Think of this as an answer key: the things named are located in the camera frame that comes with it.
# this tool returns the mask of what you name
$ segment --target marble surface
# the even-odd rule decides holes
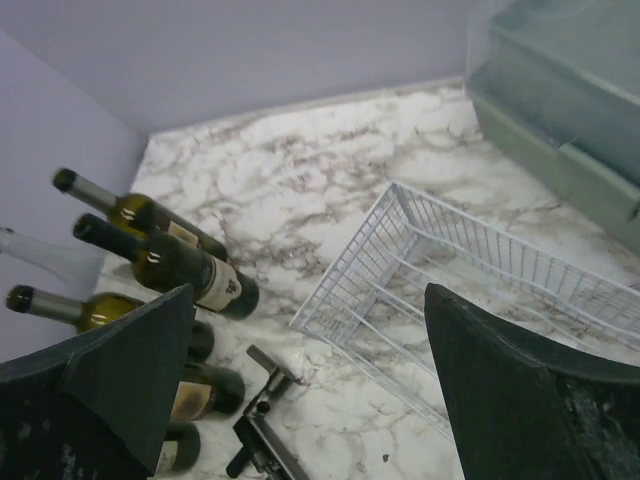
[[[637,257],[483,139],[457,82],[153,136],[132,189],[221,239],[262,292],[241,322],[198,311],[216,333],[209,361],[240,371],[248,399],[266,381],[244,353],[252,343],[301,377],[269,422],[311,479],[463,478],[449,440],[327,345],[289,327],[388,179],[611,280],[639,278]],[[98,288],[154,296],[120,278],[124,271],[109,257]],[[234,420],[198,422],[202,455],[184,479],[227,478],[240,447]],[[261,478],[253,469],[245,477]]]

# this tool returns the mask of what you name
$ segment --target white wire rack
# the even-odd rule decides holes
[[[640,364],[640,293],[399,184],[369,211],[292,321],[452,439],[424,290],[445,285],[566,345]]]

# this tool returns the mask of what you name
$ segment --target wine bottle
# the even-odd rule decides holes
[[[223,262],[228,260],[227,249],[222,243],[146,195],[129,193],[118,197],[68,168],[58,170],[52,183],[62,193],[101,211],[109,222],[126,232],[141,238],[156,231],[166,232]]]
[[[237,372],[187,361],[171,409],[171,421],[197,420],[211,412],[233,415],[242,405],[244,393],[244,382]]]
[[[117,320],[143,304],[140,300],[113,292],[98,293],[86,302],[37,290],[28,285],[16,285],[7,294],[9,310],[29,313],[73,325],[83,333]],[[187,357],[204,361],[211,354],[214,335],[207,323],[194,320]]]
[[[192,423],[170,423],[162,442],[155,477],[169,477],[190,470],[200,455],[200,433]]]
[[[72,287],[86,288],[96,281],[104,262],[97,248],[63,247],[0,227],[0,253],[30,263]]]
[[[156,292],[190,283],[194,303],[234,319],[247,317],[258,304],[253,279],[172,235],[140,239],[90,213],[78,219],[73,235],[129,260],[135,279]]]

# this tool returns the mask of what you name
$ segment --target bottle neck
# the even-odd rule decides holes
[[[125,232],[118,227],[90,213],[84,214],[73,227],[73,236],[83,242],[126,258],[130,262],[136,260],[143,240]]]
[[[75,325],[81,320],[84,306],[77,300],[26,285],[14,287],[7,295],[6,304],[14,312],[29,313],[69,325]]]
[[[99,250],[63,247],[0,228],[0,254],[42,268],[71,285],[89,285],[104,260]]]
[[[103,213],[109,213],[118,201],[118,197],[113,193],[68,168],[58,170],[53,177],[53,185],[62,193],[71,195]]]

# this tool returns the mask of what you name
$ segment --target wine opener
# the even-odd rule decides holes
[[[268,480],[309,480],[265,421],[273,403],[284,395],[296,377],[255,345],[247,349],[247,354],[267,371],[269,379],[233,426],[242,448],[227,466],[227,475],[238,478],[251,462],[259,473],[267,474]]]

